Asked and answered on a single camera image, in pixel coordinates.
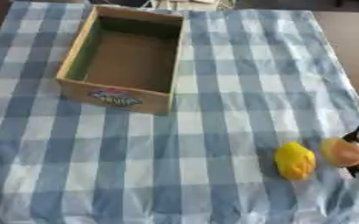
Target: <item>blue checkered tablecloth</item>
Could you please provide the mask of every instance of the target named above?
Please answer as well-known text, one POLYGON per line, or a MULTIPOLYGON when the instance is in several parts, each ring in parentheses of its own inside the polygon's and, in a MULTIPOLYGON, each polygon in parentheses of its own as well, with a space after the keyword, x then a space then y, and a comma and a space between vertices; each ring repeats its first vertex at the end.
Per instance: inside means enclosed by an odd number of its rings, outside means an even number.
POLYGON ((182 12, 172 113, 69 101, 53 77, 90 6, 14 3, 0 31, 0 223, 359 223, 320 140, 359 98, 308 11, 182 12), (274 150, 318 158, 280 178, 274 150))

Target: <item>table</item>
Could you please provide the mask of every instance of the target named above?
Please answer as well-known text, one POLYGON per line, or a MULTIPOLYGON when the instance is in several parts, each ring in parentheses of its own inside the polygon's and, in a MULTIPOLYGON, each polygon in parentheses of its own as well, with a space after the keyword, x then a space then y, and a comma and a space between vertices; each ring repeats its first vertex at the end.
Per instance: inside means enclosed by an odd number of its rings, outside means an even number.
MULTIPOLYGON (((10 5, 0 3, 0 21, 10 5)), ((359 94, 359 13, 315 11, 314 15, 359 94)))
POLYGON ((153 116, 60 95, 84 7, 15 3, 0 32, 2 221, 359 221, 359 185, 317 150, 359 101, 310 12, 188 12, 173 112, 153 116), (277 174, 287 141, 316 153, 310 179, 277 174))

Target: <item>tablecloth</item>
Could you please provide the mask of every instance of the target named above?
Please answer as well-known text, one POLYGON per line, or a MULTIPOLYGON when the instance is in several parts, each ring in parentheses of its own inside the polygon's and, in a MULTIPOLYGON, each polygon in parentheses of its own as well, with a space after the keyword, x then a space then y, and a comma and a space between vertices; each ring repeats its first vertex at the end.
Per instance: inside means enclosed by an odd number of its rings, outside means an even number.
POLYGON ((89 10, 14 3, 0 30, 0 223, 359 223, 359 185, 319 152, 359 97, 311 12, 176 12, 173 109, 154 116, 61 95, 89 10), (310 178, 278 175, 289 141, 314 151, 310 178))

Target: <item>box logo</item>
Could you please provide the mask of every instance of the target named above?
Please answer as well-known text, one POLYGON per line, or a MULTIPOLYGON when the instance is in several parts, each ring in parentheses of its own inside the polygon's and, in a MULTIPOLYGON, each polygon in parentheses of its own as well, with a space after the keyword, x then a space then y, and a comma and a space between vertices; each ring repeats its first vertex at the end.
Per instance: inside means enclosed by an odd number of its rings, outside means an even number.
POLYGON ((116 90, 114 88, 97 89, 92 91, 88 95, 116 107, 128 107, 131 105, 142 103, 142 101, 140 101, 139 99, 126 95, 122 91, 116 90))

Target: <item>cardboard box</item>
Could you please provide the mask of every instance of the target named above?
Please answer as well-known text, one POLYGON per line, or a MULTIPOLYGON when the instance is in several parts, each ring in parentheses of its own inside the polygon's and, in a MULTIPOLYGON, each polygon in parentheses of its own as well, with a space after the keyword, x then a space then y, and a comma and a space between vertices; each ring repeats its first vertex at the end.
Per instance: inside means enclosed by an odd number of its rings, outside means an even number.
POLYGON ((95 6, 56 80, 69 99, 166 114, 183 17, 95 6))

